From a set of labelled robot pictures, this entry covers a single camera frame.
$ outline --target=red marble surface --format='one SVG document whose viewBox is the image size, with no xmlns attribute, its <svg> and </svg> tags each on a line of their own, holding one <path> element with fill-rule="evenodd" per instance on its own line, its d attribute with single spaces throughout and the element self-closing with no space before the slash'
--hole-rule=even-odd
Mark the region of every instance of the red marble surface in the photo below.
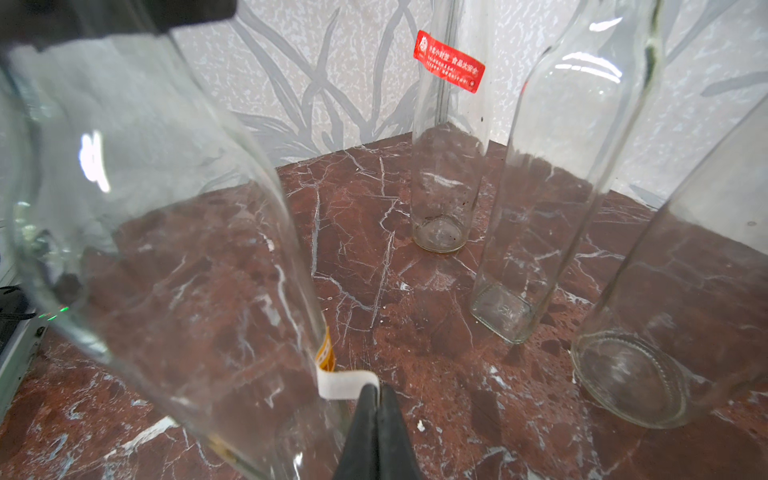
<svg viewBox="0 0 768 480">
<path fill-rule="evenodd" d="M 408 136 L 280 170 L 339 367 L 390 382 L 426 478 L 768 478 L 768 392 L 648 430 L 573 383 L 570 338 L 650 212 L 609 194 L 534 335 L 510 347 L 469 315 L 504 148 L 467 246 L 410 238 Z M 425 427 L 421 432 L 419 421 Z M 0 425 L 0 478 L 235 479 L 209 449 L 54 333 Z"/>
</svg>

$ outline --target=patterned wallpaper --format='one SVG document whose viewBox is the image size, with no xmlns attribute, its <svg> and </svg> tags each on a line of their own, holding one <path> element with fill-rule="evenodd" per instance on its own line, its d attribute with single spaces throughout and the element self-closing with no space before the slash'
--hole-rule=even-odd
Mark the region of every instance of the patterned wallpaper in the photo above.
<svg viewBox="0 0 768 480">
<path fill-rule="evenodd" d="M 577 3 L 495 3 L 493 140 L 507 143 L 522 82 Z M 234 20 L 176 36 L 280 165 L 411 130 L 412 49 L 431 10 L 429 0 L 240 0 Z M 651 206 L 768 93 L 768 2 L 665 0 L 662 17 L 664 82 L 614 182 Z"/>
</svg>

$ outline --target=yellow label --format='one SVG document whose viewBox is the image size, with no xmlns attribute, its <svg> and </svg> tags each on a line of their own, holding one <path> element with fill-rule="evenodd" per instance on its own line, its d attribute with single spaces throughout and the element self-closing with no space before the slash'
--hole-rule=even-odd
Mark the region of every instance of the yellow label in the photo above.
<svg viewBox="0 0 768 480">
<path fill-rule="evenodd" d="M 320 346 L 320 350 L 315 357 L 317 366 L 326 372 L 332 372 L 336 368 L 336 356 L 333 354 L 333 345 L 331 344 L 331 331 L 326 327 L 326 338 Z"/>
<path fill-rule="evenodd" d="M 227 462 L 233 465 L 237 464 L 237 457 L 227 448 L 220 436 L 215 433 L 210 435 L 208 437 L 208 446 Z"/>
</svg>

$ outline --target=red sticker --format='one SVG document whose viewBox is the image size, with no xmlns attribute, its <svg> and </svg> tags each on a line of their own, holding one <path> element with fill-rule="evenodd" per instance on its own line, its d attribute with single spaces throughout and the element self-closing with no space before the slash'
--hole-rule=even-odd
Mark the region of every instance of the red sticker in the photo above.
<svg viewBox="0 0 768 480">
<path fill-rule="evenodd" d="M 423 30 L 419 30 L 419 36 L 416 37 L 413 58 L 422 62 L 429 73 L 471 93 L 478 90 L 485 72 L 485 65 L 435 40 Z"/>
</svg>

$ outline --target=glass bottle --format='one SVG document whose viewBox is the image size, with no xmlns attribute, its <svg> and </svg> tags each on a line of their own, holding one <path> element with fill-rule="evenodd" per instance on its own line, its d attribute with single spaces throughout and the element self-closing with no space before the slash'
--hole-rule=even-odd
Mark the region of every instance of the glass bottle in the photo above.
<svg viewBox="0 0 768 480">
<path fill-rule="evenodd" d="M 605 408 L 670 428 L 768 379 L 768 97 L 658 211 L 581 324 Z"/>
<path fill-rule="evenodd" d="M 662 49 L 660 0 L 582 0 L 523 85 L 472 315 L 510 343 L 533 332 L 610 187 Z"/>
<path fill-rule="evenodd" d="M 492 55 L 492 22 L 491 0 L 437 0 L 429 34 L 485 66 Z M 421 248 L 447 253 L 467 242 L 488 150 L 490 83 L 478 80 L 471 93 L 419 68 L 411 225 Z"/>
<path fill-rule="evenodd" d="M 2 46 L 25 290 L 246 477 L 330 478 L 346 414 L 279 178 L 140 5 L 56 2 Z"/>
</svg>

